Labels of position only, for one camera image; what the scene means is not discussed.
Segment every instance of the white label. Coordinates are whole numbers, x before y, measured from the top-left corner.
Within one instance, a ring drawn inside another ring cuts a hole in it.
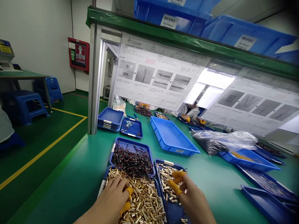
[[[107,121],[107,120],[104,120],[104,122],[105,122],[105,123],[109,123],[109,124],[111,124],[111,123],[112,123],[111,121]]]
[[[70,49],[75,49],[75,44],[74,44],[74,43],[71,43],[71,42],[69,42],[69,48],[70,48]]]
[[[162,198],[161,198],[161,197],[159,197],[159,198],[160,198],[160,203],[161,203],[161,206],[162,206],[163,212],[165,212],[165,210],[164,210],[164,205],[163,205],[163,201],[162,201]]]
[[[184,150],[182,150],[182,149],[177,149],[176,152],[183,153]]]
[[[111,152],[114,152],[114,148],[115,148],[115,143],[113,144]]]
[[[101,186],[100,186],[100,190],[99,190],[99,194],[97,195],[97,198],[101,195],[102,191],[104,190],[106,185],[106,181],[102,180]]]
[[[256,39],[256,38],[246,36],[246,35],[242,35],[239,38],[239,40],[236,42],[234,47],[241,48],[243,50],[249,50],[257,40],[258,39]]]
[[[167,160],[164,160],[164,164],[167,164],[167,165],[170,165],[170,166],[174,166],[174,163],[173,162],[169,162]]]
[[[175,5],[184,6],[186,0],[168,0],[168,2],[173,3]]]
[[[173,16],[169,16],[167,14],[164,14],[160,25],[175,30],[175,28],[177,27],[177,24],[178,24],[178,18],[177,17],[173,17]]]

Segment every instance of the work instruction poster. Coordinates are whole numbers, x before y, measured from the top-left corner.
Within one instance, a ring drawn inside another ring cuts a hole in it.
[[[113,94],[178,111],[210,59],[124,34]]]
[[[299,114],[298,83],[243,68],[201,119],[266,136]]]

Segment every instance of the green workbench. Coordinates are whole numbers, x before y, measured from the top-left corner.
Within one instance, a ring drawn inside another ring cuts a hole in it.
[[[134,116],[133,106],[126,105],[126,114]],[[142,139],[98,129],[95,136],[85,135],[43,184],[23,204],[8,223],[73,223],[95,202],[114,140],[132,139],[149,145],[153,159],[160,158],[188,168],[188,175],[204,192],[217,223],[267,223],[264,215],[241,193],[241,184],[254,187],[233,164],[220,156],[210,157],[192,138],[189,126],[168,116],[198,147],[200,154],[188,157],[161,149],[150,119],[142,122]],[[289,156],[281,171],[269,174],[295,193],[298,190],[298,159]]]

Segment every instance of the finicore logo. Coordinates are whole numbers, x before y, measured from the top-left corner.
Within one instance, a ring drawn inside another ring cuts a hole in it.
[[[129,44],[135,44],[135,45],[141,45],[140,42],[137,42],[135,40],[131,40],[131,38],[128,39]]]

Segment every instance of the scale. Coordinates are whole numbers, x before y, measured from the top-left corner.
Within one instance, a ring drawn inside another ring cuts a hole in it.
[[[0,39],[0,72],[21,72],[13,67],[15,54],[9,41]]]

